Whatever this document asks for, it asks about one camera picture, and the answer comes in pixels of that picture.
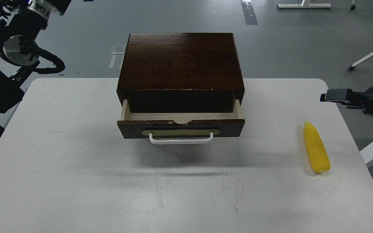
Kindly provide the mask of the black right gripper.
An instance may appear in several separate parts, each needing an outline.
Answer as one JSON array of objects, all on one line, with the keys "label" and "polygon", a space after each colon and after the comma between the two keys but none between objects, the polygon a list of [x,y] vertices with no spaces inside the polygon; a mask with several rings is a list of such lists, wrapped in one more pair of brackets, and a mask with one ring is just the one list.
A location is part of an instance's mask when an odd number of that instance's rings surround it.
[{"label": "black right gripper", "polygon": [[365,92],[352,89],[329,89],[321,94],[320,102],[335,102],[345,105],[347,109],[359,109],[367,115],[373,115],[373,85]]}]

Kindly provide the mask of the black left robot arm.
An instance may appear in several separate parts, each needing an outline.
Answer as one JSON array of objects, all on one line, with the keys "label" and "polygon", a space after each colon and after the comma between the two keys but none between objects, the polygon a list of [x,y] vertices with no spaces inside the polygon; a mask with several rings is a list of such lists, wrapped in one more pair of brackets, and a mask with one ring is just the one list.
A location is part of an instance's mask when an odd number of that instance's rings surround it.
[{"label": "black left robot arm", "polygon": [[[20,101],[23,83],[33,74],[55,74],[64,62],[36,39],[51,14],[64,15],[70,0],[0,0],[0,114]],[[0,124],[0,138],[4,133]]]}]

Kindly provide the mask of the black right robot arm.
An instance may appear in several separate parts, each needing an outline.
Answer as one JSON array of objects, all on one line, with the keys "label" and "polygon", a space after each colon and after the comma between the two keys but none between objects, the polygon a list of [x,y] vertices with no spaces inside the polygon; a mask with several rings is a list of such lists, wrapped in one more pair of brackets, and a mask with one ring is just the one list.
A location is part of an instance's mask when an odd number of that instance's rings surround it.
[{"label": "black right robot arm", "polygon": [[373,116],[373,85],[364,92],[354,92],[352,89],[329,89],[321,94],[320,102],[340,103],[347,109],[358,109],[366,115]]}]

